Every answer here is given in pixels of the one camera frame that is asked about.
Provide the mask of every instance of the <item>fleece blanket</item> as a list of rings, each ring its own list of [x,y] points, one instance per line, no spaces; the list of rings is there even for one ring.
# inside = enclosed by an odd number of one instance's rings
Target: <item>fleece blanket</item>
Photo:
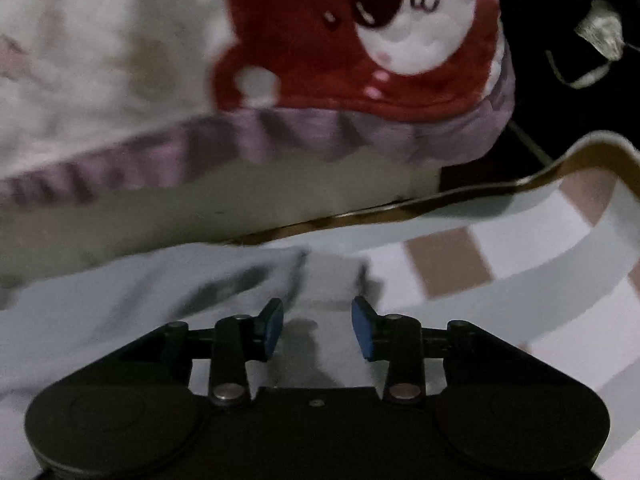
[[[483,155],[498,0],[0,0],[0,204],[176,186],[241,156]]]

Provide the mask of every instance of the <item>red bear face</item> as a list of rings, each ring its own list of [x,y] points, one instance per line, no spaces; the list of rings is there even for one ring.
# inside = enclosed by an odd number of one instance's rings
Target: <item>red bear face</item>
[[[499,75],[497,0],[229,0],[218,108],[341,108],[392,120],[469,110]]]

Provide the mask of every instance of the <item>metal rivet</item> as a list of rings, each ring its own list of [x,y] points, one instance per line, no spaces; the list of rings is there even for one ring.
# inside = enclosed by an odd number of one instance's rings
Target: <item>metal rivet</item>
[[[420,386],[409,383],[394,384],[389,388],[391,396],[398,400],[412,400],[420,395]]]
[[[223,383],[213,388],[213,394],[220,400],[238,400],[244,395],[244,388],[236,383]]]

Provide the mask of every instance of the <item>pink cheek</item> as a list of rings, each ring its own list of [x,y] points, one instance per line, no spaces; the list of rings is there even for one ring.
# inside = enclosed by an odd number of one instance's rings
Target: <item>pink cheek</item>
[[[387,54],[386,52],[376,52],[374,54],[374,57],[380,62],[380,63],[391,63],[391,56],[389,54]]]
[[[382,92],[373,86],[367,86],[364,89],[364,95],[371,99],[382,99]]]
[[[387,81],[389,81],[389,72],[385,72],[384,70],[376,70],[373,73],[373,77],[378,81],[386,83]]]

